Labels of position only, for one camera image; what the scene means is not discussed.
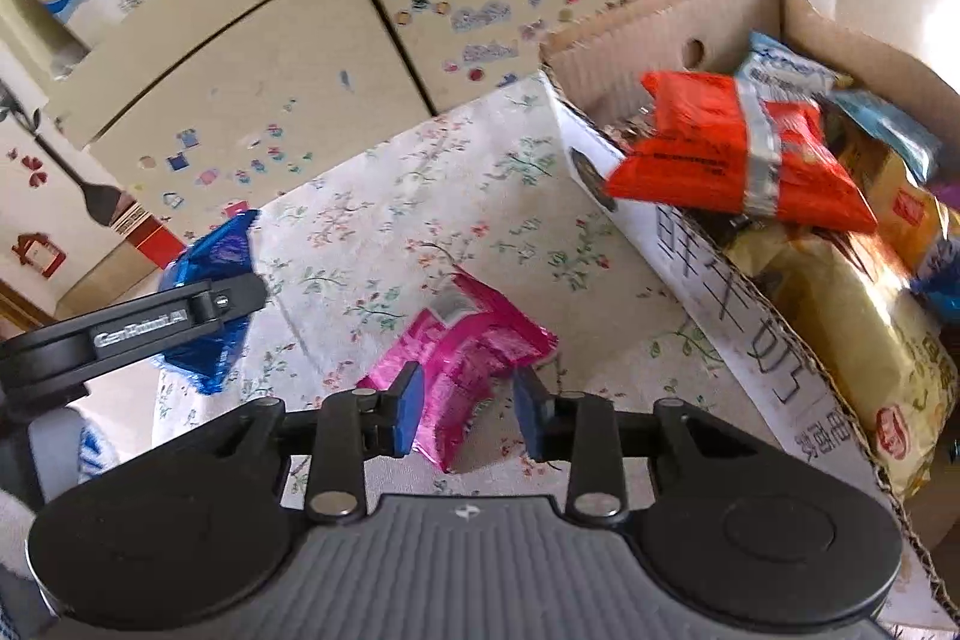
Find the white gloved left hand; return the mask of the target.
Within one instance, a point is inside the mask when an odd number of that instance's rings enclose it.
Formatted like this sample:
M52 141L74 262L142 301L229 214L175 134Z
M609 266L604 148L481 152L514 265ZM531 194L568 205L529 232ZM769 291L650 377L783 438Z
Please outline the white gloved left hand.
M28 536L46 503L119 464L116 448L75 408L16 424L2 437L2 567L31 578Z

